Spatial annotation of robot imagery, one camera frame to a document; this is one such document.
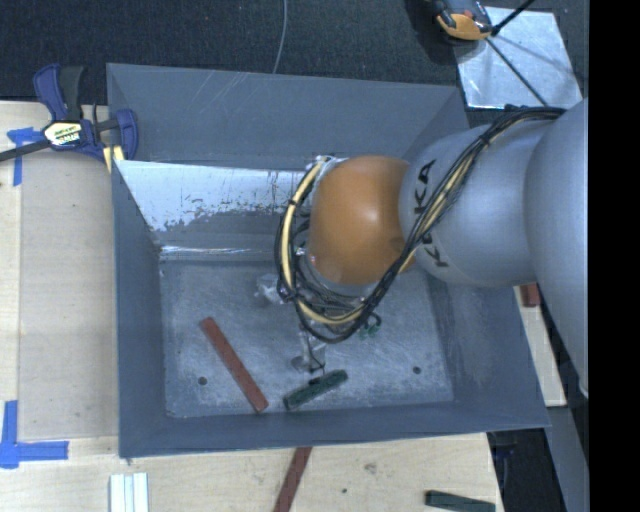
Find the white wire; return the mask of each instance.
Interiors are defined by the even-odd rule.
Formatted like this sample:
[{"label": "white wire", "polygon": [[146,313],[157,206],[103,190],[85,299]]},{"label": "white wire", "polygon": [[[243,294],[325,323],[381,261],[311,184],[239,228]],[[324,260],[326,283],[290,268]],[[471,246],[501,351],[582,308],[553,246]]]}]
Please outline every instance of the white wire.
[{"label": "white wire", "polygon": [[278,65],[280,64],[280,57],[282,56],[282,48],[284,47],[284,37],[287,33],[287,0],[282,0],[282,34],[280,35],[280,47],[278,48],[278,56],[276,57],[276,63],[273,65],[272,74],[278,69]]}]

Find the cable bundle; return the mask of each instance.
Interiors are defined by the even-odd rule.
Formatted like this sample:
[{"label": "cable bundle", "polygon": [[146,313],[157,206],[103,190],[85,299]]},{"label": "cable bundle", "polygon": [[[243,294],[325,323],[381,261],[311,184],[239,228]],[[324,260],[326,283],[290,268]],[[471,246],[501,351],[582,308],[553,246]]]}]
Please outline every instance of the cable bundle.
[{"label": "cable bundle", "polygon": [[326,343],[344,341],[361,329],[371,332],[380,327],[381,318],[374,312],[396,276],[411,261],[429,232],[459,197],[464,183],[481,153],[509,128],[524,121],[554,120],[564,109],[550,107],[518,108],[501,116],[467,146],[431,194],[422,213],[416,218],[402,253],[387,269],[367,297],[338,294],[305,271],[304,244],[296,242],[309,229],[309,214],[302,206],[313,189],[316,178],[331,157],[318,157],[303,176],[282,216],[274,248],[279,272],[278,293],[295,305],[302,328]]}]

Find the blue tape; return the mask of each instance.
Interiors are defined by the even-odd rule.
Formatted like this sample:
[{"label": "blue tape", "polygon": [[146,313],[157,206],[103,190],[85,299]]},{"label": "blue tape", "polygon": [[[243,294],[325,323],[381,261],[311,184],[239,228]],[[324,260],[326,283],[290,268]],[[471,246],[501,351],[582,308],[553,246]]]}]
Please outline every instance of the blue tape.
[{"label": "blue tape", "polygon": [[0,440],[0,468],[16,469],[20,462],[36,460],[67,460],[68,451],[69,441],[19,443],[18,401],[5,402]]},{"label": "blue tape", "polygon": [[[42,135],[42,132],[34,130],[32,127],[9,130],[7,132],[7,137],[11,139],[11,142],[13,142],[16,147],[20,147],[23,144],[28,144],[30,142],[38,142],[40,140],[44,140],[44,135]],[[13,164],[13,186],[17,187],[18,185],[20,185],[20,183],[22,183],[21,156],[17,157]]]}]

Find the clamp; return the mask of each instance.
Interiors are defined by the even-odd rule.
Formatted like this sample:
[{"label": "clamp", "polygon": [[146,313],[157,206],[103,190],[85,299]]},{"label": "clamp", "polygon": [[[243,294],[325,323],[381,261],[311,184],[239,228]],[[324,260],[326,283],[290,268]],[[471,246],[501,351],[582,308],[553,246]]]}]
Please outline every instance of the clamp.
[{"label": "clamp", "polygon": [[51,122],[41,133],[43,139],[0,153],[0,162],[45,148],[54,151],[74,151],[105,163],[107,146],[100,140],[100,132],[119,128],[120,147],[126,159],[134,157],[138,149],[138,127],[130,109],[120,109],[114,119],[98,123],[95,106],[93,122],[83,119],[78,105],[78,84],[84,67],[62,67],[49,64],[33,78],[38,101],[47,107]]}]

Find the wooden table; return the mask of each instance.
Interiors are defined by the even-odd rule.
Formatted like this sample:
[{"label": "wooden table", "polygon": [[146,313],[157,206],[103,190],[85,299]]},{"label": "wooden table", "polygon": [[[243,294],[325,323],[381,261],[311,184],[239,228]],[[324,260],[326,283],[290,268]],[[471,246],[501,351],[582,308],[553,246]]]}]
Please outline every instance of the wooden table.
[{"label": "wooden table", "polygon": [[[0,102],[0,149],[12,147],[9,129],[47,122],[38,103]],[[0,406],[18,399],[19,440],[70,444],[66,461],[0,469],[0,511],[104,511],[110,475],[137,472],[148,474],[152,512],[271,510],[293,449],[118,457],[112,221],[110,203],[91,196],[107,170],[50,150],[23,165],[28,186],[14,187],[13,162],[0,164]],[[540,312],[523,313],[547,405],[563,405]],[[440,510],[424,505],[427,490],[503,511],[486,435],[314,448],[293,510]]]}]

